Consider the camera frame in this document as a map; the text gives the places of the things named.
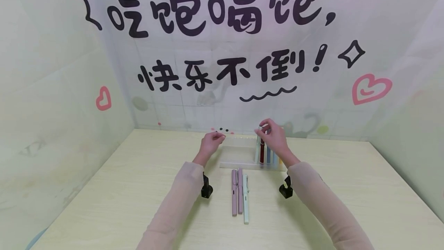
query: pink sleeve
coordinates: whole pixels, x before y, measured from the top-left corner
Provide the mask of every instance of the pink sleeve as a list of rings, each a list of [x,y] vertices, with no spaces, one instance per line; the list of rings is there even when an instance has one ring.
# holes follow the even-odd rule
[[[288,168],[292,188],[319,220],[337,250],[374,250],[369,238],[344,203],[308,163]]]
[[[136,250],[169,250],[204,185],[204,168],[185,162]]]

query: black clamp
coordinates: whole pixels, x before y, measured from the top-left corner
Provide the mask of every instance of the black clamp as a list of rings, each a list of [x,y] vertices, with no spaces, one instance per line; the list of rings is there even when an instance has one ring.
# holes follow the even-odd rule
[[[211,196],[211,193],[213,193],[213,187],[210,185],[210,180],[208,180],[208,177],[203,174],[201,196],[208,199]]]
[[[293,196],[293,188],[291,188],[291,179],[290,176],[288,176],[285,179],[285,183],[280,186],[279,192],[283,195],[285,199],[288,199]]]

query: table surface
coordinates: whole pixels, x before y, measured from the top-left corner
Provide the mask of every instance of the table surface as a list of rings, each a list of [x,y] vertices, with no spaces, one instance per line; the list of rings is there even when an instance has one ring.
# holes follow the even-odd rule
[[[134,130],[32,250],[134,250],[202,136]],[[444,248],[444,224],[370,143],[289,138],[288,144],[348,206],[375,249]],[[250,223],[232,217],[231,169],[220,169],[215,155],[205,168],[214,192],[197,199],[176,248],[334,249],[298,197],[280,195],[284,172],[245,171]]]

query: white backdrop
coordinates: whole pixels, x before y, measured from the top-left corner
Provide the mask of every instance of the white backdrop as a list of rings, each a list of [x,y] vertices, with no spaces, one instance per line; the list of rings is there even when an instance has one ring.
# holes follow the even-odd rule
[[[440,0],[86,1],[140,128],[367,140],[442,60]]]

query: pink heart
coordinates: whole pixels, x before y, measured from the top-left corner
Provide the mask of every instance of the pink heart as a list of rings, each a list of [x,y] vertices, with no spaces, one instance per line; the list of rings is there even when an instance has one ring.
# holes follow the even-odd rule
[[[385,85],[385,89],[377,95],[369,98],[358,99],[358,85],[363,80],[368,79],[368,88],[375,86],[376,84],[383,83]],[[370,101],[376,101],[377,99],[383,98],[387,93],[391,90],[393,83],[388,78],[378,78],[375,79],[373,74],[365,74],[362,77],[358,78],[353,84],[353,88],[351,90],[351,97],[353,98],[354,105],[359,105],[363,103],[369,103]],[[365,92],[363,89],[360,90],[360,94],[363,96],[369,96],[374,93],[373,90],[369,92]]]
[[[110,95],[110,91],[108,90],[108,88],[106,88],[106,86],[102,86],[100,88],[99,93],[100,93],[99,97],[96,98],[97,109],[99,109],[100,111],[105,111],[105,110],[110,109],[111,108],[111,95]],[[108,101],[108,103],[105,105],[101,105],[100,102],[103,101],[104,95],[106,95],[106,100]]]

